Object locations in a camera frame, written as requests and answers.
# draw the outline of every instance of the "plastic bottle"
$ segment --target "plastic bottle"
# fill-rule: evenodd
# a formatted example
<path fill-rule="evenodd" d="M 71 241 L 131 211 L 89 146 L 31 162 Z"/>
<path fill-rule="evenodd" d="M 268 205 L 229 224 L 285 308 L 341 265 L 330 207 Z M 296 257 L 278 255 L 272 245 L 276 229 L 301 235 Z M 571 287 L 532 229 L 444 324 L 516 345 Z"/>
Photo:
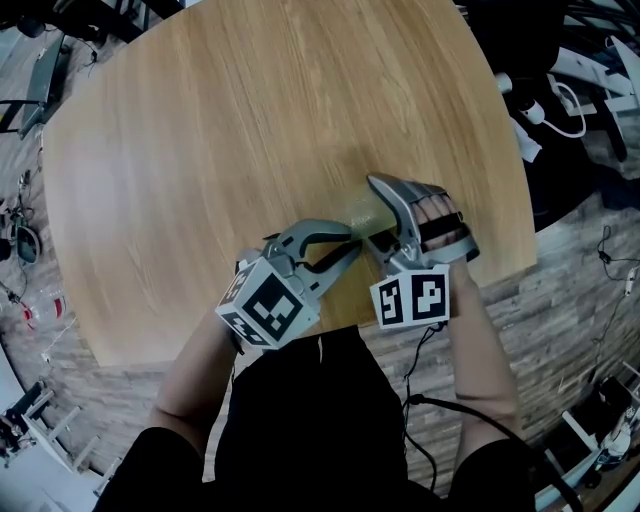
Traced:
<path fill-rule="evenodd" d="M 64 291 L 59 285 L 49 285 L 38 293 L 24 307 L 24 319 L 32 330 L 61 324 L 67 312 Z"/>
<path fill-rule="evenodd" d="M 365 239 L 396 225 L 393 212 L 376 196 L 366 183 L 346 190 L 339 198 L 334 219 L 353 231 L 354 239 Z"/>

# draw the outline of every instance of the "human hand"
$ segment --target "human hand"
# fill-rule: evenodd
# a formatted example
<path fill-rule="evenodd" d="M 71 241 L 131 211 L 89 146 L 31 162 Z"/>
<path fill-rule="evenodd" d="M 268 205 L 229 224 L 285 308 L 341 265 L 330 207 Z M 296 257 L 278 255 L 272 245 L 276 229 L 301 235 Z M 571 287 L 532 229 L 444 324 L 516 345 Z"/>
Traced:
<path fill-rule="evenodd" d="M 419 225 L 434 221 L 439 217 L 444 217 L 452 213 L 458 213 L 458 208 L 448 195 L 434 195 L 421 199 L 418 203 L 412 205 L 413 214 Z M 458 241 L 463 236 L 462 229 L 456 229 L 431 240 L 423 242 L 423 247 L 427 251 L 439 249 L 446 245 Z M 467 260 L 462 257 L 450 265 L 450 278 L 453 291 L 461 290 L 466 286 L 475 284 L 469 274 Z"/>

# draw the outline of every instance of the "wood grain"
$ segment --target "wood grain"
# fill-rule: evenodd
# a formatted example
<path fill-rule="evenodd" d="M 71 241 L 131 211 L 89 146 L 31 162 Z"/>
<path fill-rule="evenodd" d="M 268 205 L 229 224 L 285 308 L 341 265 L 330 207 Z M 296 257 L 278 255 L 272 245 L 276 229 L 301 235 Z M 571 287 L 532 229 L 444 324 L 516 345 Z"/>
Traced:
<path fill-rule="evenodd" d="M 65 288 L 101 365 L 172 359 L 239 250 L 334 218 L 367 173 L 444 186 L 486 285 L 535 263 L 493 76 L 449 0 L 206 0 L 96 70 L 45 130 Z M 318 330 L 374 318 L 361 258 Z"/>

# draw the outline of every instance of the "parquet floor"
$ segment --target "parquet floor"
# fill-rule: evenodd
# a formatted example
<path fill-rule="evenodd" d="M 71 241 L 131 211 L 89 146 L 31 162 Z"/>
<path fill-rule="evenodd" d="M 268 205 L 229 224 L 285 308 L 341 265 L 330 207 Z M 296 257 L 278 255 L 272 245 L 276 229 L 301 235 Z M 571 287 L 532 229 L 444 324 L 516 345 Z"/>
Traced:
<path fill-rule="evenodd" d="M 54 33 L 49 34 L 49 41 Z M 13 55 L 0 69 L 0 97 L 20 97 L 26 90 L 33 62 L 43 46 L 43 38 L 19 41 Z M 99 51 L 97 66 L 117 52 L 120 45 L 109 41 Z M 90 51 L 73 44 L 70 74 L 65 96 L 78 87 L 90 86 Z M 640 177 L 640 128 L 638 119 L 624 120 L 624 135 L 629 159 L 621 167 L 626 177 Z M 587 144 L 594 158 L 617 166 L 602 134 L 589 134 Z M 20 141 L 17 136 L 0 136 L 0 197 L 15 196 L 22 172 L 37 169 L 39 140 L 36 130 Z M 42 174 L 34 176 L 28 206 L 34 209 L 32 226 L 42 240 L 43 254 L 38 264 L 26 269 L 28 288 L 25 300 L 44 286 L 61 285 L 61 276 L 49 232 L 43 194 Z M 586 382 L 595 359 L 592 339 L 599 336 L 613 307 L 622 294 L 623 284 L 605 276 L 595 247 L 605 224 L 612 227 L 608 251 L 615 257 L 640 257 L 640 212 L 610 212 L 602 208 L 600 198 L 592 196 L 577 210 L 540 232 L 538 264 L 483 291 L 489 312 L 500 330 L 510 356 L 529 440 L 539 438 L 560 420 L 563 410 L 588 394 Z M 628 267 L 621 265 L 620 272 Z M 23 276 L 15 259 L 0 263 L 0 280 L 19 291 Z M 101 442 L 91 457 L 92 466 L 104 471 L 116 456 L 122 457 L 144 427 L 145 418 L 167 368 L 166 364 L 121 368 L 100 368 L 78 330 L 79 321 L 69 328 L 50 350 L 47 364 L 41 352 L 74 319 L 70 305 L 65 324 L 38 332 L 30 331 L 16 306 L 0 299 L 0 328 L 3 346 L 23 385 L 30 386 L 44 376 L 55 390 L 54 406 L 45 414 L 55 421 L 79 405 L 83 412 L 72 423 L 71 433 L 63 441 L 73 451 L 92 436 Z M 640 289 L 620 304 L 602 348 L 598 374 L 618 373 L 621 359 L 640 363 Z M 404 394 L 402 376 L 411 364 L 421 330 L 382 334 L 365 326 L 362 335 L 394 389 Z M 246 366 L 255 356 L 240 359 Z M 415 392 L 437 398 L 453 398 L 453 375 L 446 331 L 426 345 L 412 379 Z M 207 454 L 205 478 L 213 475 L 213 456 L 225 422 L 223 408 Z M 423 444 L 439 464 L 437 492 L 446 493 L 453 468 L 459 433 L 455 413 L 430 407 L 414 408 L 412 436 Z M 428 482 L 428 462 L 413 450 L 408 452 L 410 476 Z"/>

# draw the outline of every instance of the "wire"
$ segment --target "wire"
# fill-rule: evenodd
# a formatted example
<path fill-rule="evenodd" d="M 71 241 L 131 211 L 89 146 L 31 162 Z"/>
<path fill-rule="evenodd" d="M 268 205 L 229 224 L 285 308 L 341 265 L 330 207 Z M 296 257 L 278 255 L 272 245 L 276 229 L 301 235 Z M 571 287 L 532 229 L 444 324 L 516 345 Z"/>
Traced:
<path fill-rule="evenodd" d="M 29 221 L 33 220 L 33 216 L 35 215 L 35 211 L 33 208 L 29 207 L 29 206 L 25 206 L 26 202 L 29 202 L 31 200 L 31 182 L 33 180 L 33 178 L 31 177 L 31 171 L 29 169 L 27 169 L 24 173 L 23 173 L 23 177 L 24 176 L 29 176 L 29 178 L 26 179 L 26 184 L 24 185 L 20 185 L 19 189 L 18 189 L 18 206 L 14 209 L 14 211 L 16 213 L 18 213 L 25 221 L 25 226 L 29 227 Z M 28 194 L 27 194 L 27 199 L 23 200 L 22 199 L 22 192 L 24 191 L 24 189 L 28 189 Z M 27 218 L 26 213 L 27 212 L 31 212 L 31 217 Z"/>
<path fill-rule="evenodd" d="M 580 503 L 580 500 L 578 499 L 578 495 L 562 479 L 562 477 L 558 474 L 558 472 L 555 469 L 553 469 L 553 466 L 550 466 L 540 453 L 533 450 L 527 443 L 525 443 L 517 435 L 511 432 L 511 430 L 509 430 L 504 425 L 501 425 L 493 418 L 487 416 L 486 414 L 481 413 L 480 411 L 476 411 L 471 407 L 467 407 L 466 405 L 458 404 L 455 402 L 448 402 L 446 400 L 437 400 L 435 398 L 427 398 L 424 395 L 412 395 L 409 398 L 407 398 L 407 403 L 411 405 L 431 404 L 437 407 L 442 407 L 444 409 L 449 409 L 451 411 L 471 414 L 472 416 L 480 418 L 481 420 L 485 421 L 492 427 L 498 429 L 505 436 L 515 441 L 521 448 L 523 448 L 525 453 L 529 454 L 532 465 L 536 466 L 543 474 L 545 474 L 549 478 L 549 481 L 551 482 L 551 484 L 553 484 L 553 486 L 556 489 L 558 489 L 558 491 L 560 492 L 560 495 L 565 499 L 567 504 L 571 507 L 571 509 L 574 512 L 582 512 L 583 508 L 582 508 L 582 504 Z"/>
<path fill-rule="evenodd" d="M 555 130 L 556 132 L 558 132 L 560 135 L 562 135 L 564 137 L 567 137 L 569 139 L 579 139 L 580 137 L 583 137 L 585 133 L 587 133 L 587 122 L 584 119 L 584 114 L 582 113 L 582 107 L 580 106 L 580 102 L 578 101 L 578 97 L 576 96 L 576 93 L 573 92 L 573 89 L 571 89 L 571 87 L 569 87 L 568 85 L 563 84 L 562 82 L 556 82 L 556 86 L 557 87 L 562 87 L 562 88 L 566 89 L 567 91 L 569 91 L 569 94 L 571 94 L 571 96 L 573 97 L 574 101 L 576 102 L 576 108 L 578 109 L 578 112 L 580 113 L 580 119 L 582 119 L 582 130 L 580 130 L 578 133 L 567 133 L 567 132 L 563 132 L 557 126 L 552 125 L 546 119 L 543 120 L 542 122 L 544 124 L 546 124 L 549 128 L 552 128 L 553 130 Z"/>
<path fill-rule="evenodd" d="M 73 317 L 73 320 L 71 320 L 71 323 L 69 325 L 67 325 L 64 329 L 62 329 L 62 332 L 60 334 L 58 334 L 55 339 L 51 342 L 51 345 L 49 345 L 46 349 L 44 349 L 42 351 L 42 355 L 48 354 L 49 350 L 51 350 L 53 348 L 53 346 L 56 344 L 56 342 L 62 337 L 62 335 L 67 332 L 67 330 L 76 323 L 76 320 L 78 319 L 77 316 Z"/>
<path fill-rule="evenodd" d="M 606 249 L 606 242 L 610 238 L 611 238 L 611 226 L 609 226 L 608 224 L 605 224 L 604 227 L 602 228 L 602 238 L 600 239 L 600 241 L 598 242 L 598 245 L 596 246 L 596 251 L 598 253 L 598 257 L 602 260 L 602 268 L 604 269 L 604 273 L 605 273 L 605 275 L 607 276 L 607 278 L 610 281 L 624 281 L 624 282 L 626 282 L 627 280 L 625 278 L 611 277 L 611 275 L 609 274 L 609 271 L 607 269 L 607 265 L 609 265 L 612 262 L 615 263 L 615 262 L 621 262 L 621 261 L 632 261 L 634 263 L 640 263 L 640 259 L 636 259 L 636 258 L 612 258 L 611 256 L 609 256 L 609 254 L 607 254 L 605 249 Z M 604 345 L 604 340 L 607 337 L 607 333 L 609 332 L 609 328 L 613 324 L 613 321 L 615 320 L 616 315 L 618 314 L 618 308 L 620 307 L 620 304 L 622 303 L 623 299 L 626 296 L 627 296 L 626 292 L 624 292 L 622 294 L 622 296 L 616 302 L 616 305 L 613 308 L 613 312 L 611 313 L 611 316 L 609 317 L 609 320 L 607 321 L 607 323 L 604 326 L 604 329 L 602 330 L 602 334 L 599 337 L 593 338 L 591 340 L 591 342 L 594 345 L 598 346 L 598 349 L 596 350 L 596 356 L 595 356 L 595 360 L 594 360 L 594 363 L 593 363 L 593 369 L 591 370 L 591 372 L 589 373 L 589 377 L 587 378 L 587 382 L 589 384 L 591 382 L 593 382 L 593 379 L 596 376 L 596 372 L 598 371 L 598 365 L 600 363 L 600 354 L 602 352 L 602 346 Z"/>
<path fill-rule="evenodd" d="M 409 408 L 411 406 L 409 402 L 409 397 L 411 396 L 411 375 L 413 374 L 414 370 L 416 369 L 416 366 L 418 365 L 418 359 L 420 357 L 420 349 L 422 348 L 422 345 L 424 345 L 427 341 L 429 341 L 435 333 L 442 331 L 442 329 L 444 329 L 444 326 L 445 326 L 444 322 L 439 322 L 436 327 L 432 327 L 432 326 L 427 327 L 416 348 L 416 355 L 413 358 L 413 365 L 411 365 L 411 369 L 404 376 L 404 380 L 406 382 L 406 389 L 407 389 L 407 399 L 405 400 L 405 403 L 402 405 L 402 410 L 404 411 L 404 432 L 402 435 L 402 443 L 405 444 L 405 440 L 408 439 L 409 442 L 413 446 L 415 446 L 415 448 L 420 453 L 422 453 L 427 459 L 429 459 L 429 462 L 431 463 L 431 468 L 433 470 L 433 475 L 431 476 L 431 492 L 433 492 L 436 487 L 436 478 L 438 476 L 438 465 L 436 464 L 436 460 L 433 458 L 433 456 L 427 450 L 422 448 L 418 443 L 416 443 L 407 432 L 407 428 L 409 426 Z M 405 444 L 404 450 L 406 455 L 407 454 L 406 444 Z"/>
<path fill-rule="evenodd" d="M 24 277 L 24 287 L 22 288 L 22 293 L 18 295 L 18 302 L 22 301 L 22 297 L 27 293 L 27 287 L 29 286 L 29 278 L 27 277 L 27 273 L 24 271 L 24 266 L 21 263 L 20 257 L 18 257 L 18 267 L 20 267 L 20 271 L 22 272 L 22 276 Z"/>
<path fill-rule="evenodd" d="M 89 68 L 89 73 L 87 74 L 87 77 L 90 77 L 91 71 L 93 71 L 93 66 L 96 65 L 96 62 L 98 62 L 98 51 L 89 43 L 87 43 L 85 40 L 80 39 L 79 37 L 76 37 L 76 40 L 80 41 L 83 45 L 85 45 L 87 48 L 91 50 L 91 61 L 88 64 L 83 64 L 78 68 L 78 71 L 85 68 Z"/>
<path fill-rule="evenodd" d="M 607 322 L 607 325 L 605 325 L 604 330 L 602 331 L 602 335 L 599 338 L 594 338 L 593 341 L 594 343 L 602 343 L 605 339 L 605 337 L 607 336 L 607 332 L 609 331 L 609 327 L 611 327 L 611 324 L 613 323 L 613 320 L 616 318 L 616 313 L 618 312 L 618 307 L 620 307 L 620 303 L 625 299 L 626 295 L 622 295 L 622 297 L 620 297 L 618 299 L 618 302 L 616 302 L 616 306 L 613 308 L 613 313 L 611 313 L 611 316 L 609 317 L 609 321 Z"/>
<path fill-rule="evenodd" d="M 600 239 L 600 241 L 598 242 L 598 245 L 596 246 L 596 252 L 598 253 L 598 257 L 602 260 L 602 266 L 604 268 L 604 273 L 605 275 L 611 280 L 611 281 L 626 281 L 625 278 L 622 277 L 611 277 L 611 275 L 609 275 L 609 271 L 607 270 L 607 265 L 609 265 L 612 262 L 620 262 L 620 261 L 631 261 L 633 263 L 639 263 L 640 264 L 640 259 L 637 258 L 612 258 L 609 254 L 607 254 L 606 250 L 605 250 L 605 244 L 607 242 L 607 240 L 609 240 L 611 238 L 611 226 L 609 226 L 608 224 L 605 224 L 604 227 L 602 228 L 602 238 Z"/>
<path fill-rule="evenodd" d="M 20 304 L 20 297 L 15 293 L 11 288 L 9 288 L 6 284 L 0 281 L 0 289 L 6 294 L 7 299 L 12 304 Z"/>

